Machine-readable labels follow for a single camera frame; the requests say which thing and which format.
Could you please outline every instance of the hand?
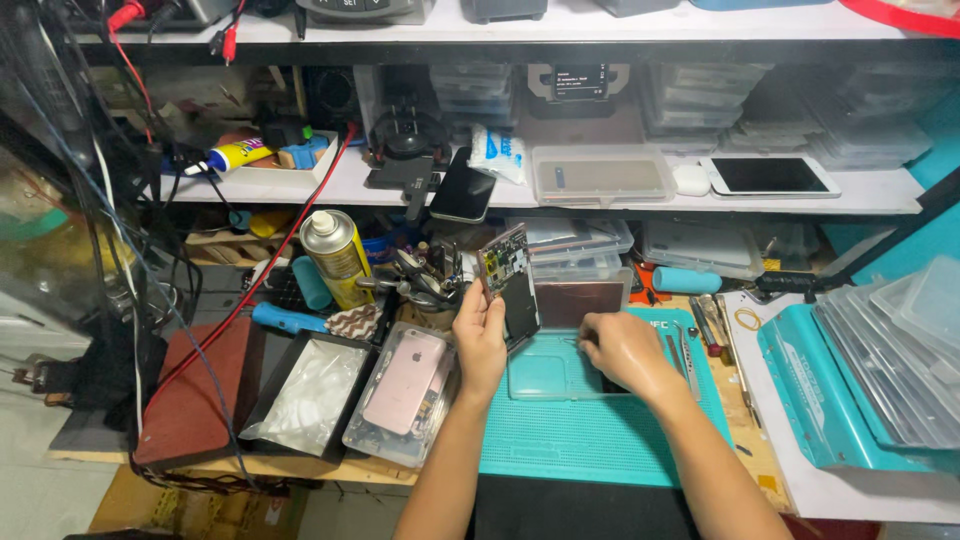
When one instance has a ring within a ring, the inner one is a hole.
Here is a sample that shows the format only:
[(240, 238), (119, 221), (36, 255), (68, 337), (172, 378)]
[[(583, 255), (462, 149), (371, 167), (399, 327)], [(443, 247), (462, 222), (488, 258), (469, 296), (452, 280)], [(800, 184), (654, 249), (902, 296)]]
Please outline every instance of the hand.
[(687, 389), (686, 379), (663, 355), (657, 330), (630, 313), (588, 313), (578, 345), (594, 367), (648, 405)]
[(457, 353), (463, 371), (460, 396), (478, 400), (482, 406), (492, 401), (507, 367), (507, 344), (503, 341), (505, 313), (502, 298), (487, 306), (483, 284), (477, 280), (467, 289), (460, 312), (453, 321), (453, 335), (457, 338)]

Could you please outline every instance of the silicone repair mat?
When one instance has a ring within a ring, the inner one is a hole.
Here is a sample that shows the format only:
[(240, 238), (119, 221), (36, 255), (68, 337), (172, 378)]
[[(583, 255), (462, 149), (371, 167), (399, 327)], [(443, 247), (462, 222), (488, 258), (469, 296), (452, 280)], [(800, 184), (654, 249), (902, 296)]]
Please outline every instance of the silicone repair mat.
[[(668, 334), (675, 340), (679, 337), (674, 321), (684, 328), (694, 326), (693, 315), (682, 309), (631, 307), (627, 311), (653, 324), (664, 343)], [(700, 407), (732, 445), (704, 348), (698, 338), (683, 338), (690, 344), (700, 383)], [(677, 353), (682, 355), (680, 341), (676, 343)], [(538, 347), (536, 337), (528, 346)], [(578, 354), (572, 347), (564, 350), (565, 354)], [(640, 399), (628, 396), (557, 402), (511, 400), (506, 374), (491, 404), (480, 472), (680, 487), (666, 435)]]

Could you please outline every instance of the black box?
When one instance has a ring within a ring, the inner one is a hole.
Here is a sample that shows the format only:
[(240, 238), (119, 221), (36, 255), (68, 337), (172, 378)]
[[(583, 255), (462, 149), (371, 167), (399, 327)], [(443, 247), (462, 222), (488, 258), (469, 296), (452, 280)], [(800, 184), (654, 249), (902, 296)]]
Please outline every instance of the black box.
[(347, 396), (347, 401), (344, 403), (344, 410), (340, 413), (340, 418), (337, 420), (337, 425), (330, 434), (330, 440), (326, 443), (323, 455), (317, 457), (316, 455), (294, 450), (265, 439), (242, 440), (241, 444), (243, 444), (248, 450), (247, 452), (244, 452), (244, 454), (307, 456), (321, 459), (334, 466), (340, 465), (340, 462), (344, 458), (344, 454), (347, 452), (347, 447), (344, 446), (343, 441), (344, 431), (347, 429), (350, 416), (353, 415), (353, 410), (357, 407), (357, 403), (360, 401), (360, 396), (363, 394), (363, 390), (367, 386), (367, 380), (370, 378), (373, 372), (373, 367), (376, 365), (376, 351), (373, 349), (373, 346), (370, 343), (365, 341), (347, 339), (345, 337), (338, 337), (328, 333), (301, 330), (294, 338), (290, 346), (287, 347), (287, 350), (283, 352), (283, 357), (276, 365), (276, 369), (274, 369), (273, 374), (270, 375), (270, 380), (267, 381), (267, 384), (260, 392), (260, 397), (257, 400), (256, 405), (253, 407), (253, 412), (251, 412), (250, 417), (247, 420), (247, 424), (244, 426), (244, 430), (253, 424), (262, 422), (263, 419), (267, 417), (271, 407), (274, 406), (274, 401), (279, 395), (280, 390), (287, 382), (287, 378), (290, 377), (290, 372), (292, 372), (294, 366), (297, 365), (297, 360), (300, 359), (303, 349), (306, 347), (307, 343), (313, 339), (319, 339), (321, 341), (326, 341), (336, 345), (343, 345), (353, 349), (362, 349), (367, 352), (367, 355), (363, 360), (363, 365), (360, 366), (360, 371), (357, 373), (357, 378), (353, 382), (353, 387), (350, 389), (350, 393)]

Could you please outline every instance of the blue tool handle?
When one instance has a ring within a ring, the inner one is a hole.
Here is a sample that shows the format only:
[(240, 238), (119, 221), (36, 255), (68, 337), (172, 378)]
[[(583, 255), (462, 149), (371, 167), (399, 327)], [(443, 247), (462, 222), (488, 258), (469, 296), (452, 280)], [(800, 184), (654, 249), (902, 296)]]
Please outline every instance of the blue tool handle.
[(297, 335), (301, 330), (329, 333), (324, 328), (326, 319), (282, 309), (269, 302), (261, 302), (253, 308), (253, 321), (259, 325), (288, 331), (293, 335)]

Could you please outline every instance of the wooden desk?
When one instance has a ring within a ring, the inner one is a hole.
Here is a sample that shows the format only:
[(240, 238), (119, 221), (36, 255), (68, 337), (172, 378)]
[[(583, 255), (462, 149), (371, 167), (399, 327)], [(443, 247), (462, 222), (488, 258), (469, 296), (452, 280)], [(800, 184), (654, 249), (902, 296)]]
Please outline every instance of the wooden desk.
[[(633, 307), (646, 307), (636, 304)], [(662, 307), (677, 307), (690, 311), (685, 296), (675, 296)], [(774, 459), (773, 451), (766, 435), (756, 426), (750, 411), (740, 397), (740, 385), (737, 382), (736, 368), (726, 367), (720, 358), (708, 357), (713, 380), (720, 393), (720, 403), (727, 415), (731, 438), (737, 448), (734, 450), (740, 461), (750, 472), (754, 480), (761, 485), (767, 498), (779, 512), (793, 513), (786, 495), (783, 476)], [(50, 451), (47, 457), (54, 459), (76, 459), (80, 461), (105, 461), (125, 463), (127, 455), (121, 452), (70, 452)], [(417, 481), (417, 469), (402, 467), (385, 459), (366, 457), (358, 453), (348, 453), (340, 467), (330, 469), (320, 460), (312, 457), (283, 456), (245, 456), (244, 464), (253, 475), (272, 477), (297, 477), (338, 481), (359, 481), (372, 483), (390, 483), (413, 485)], [(192, 467), (202, 471), (222, 471), (239, 473), (236, 459), (224, 458)]]

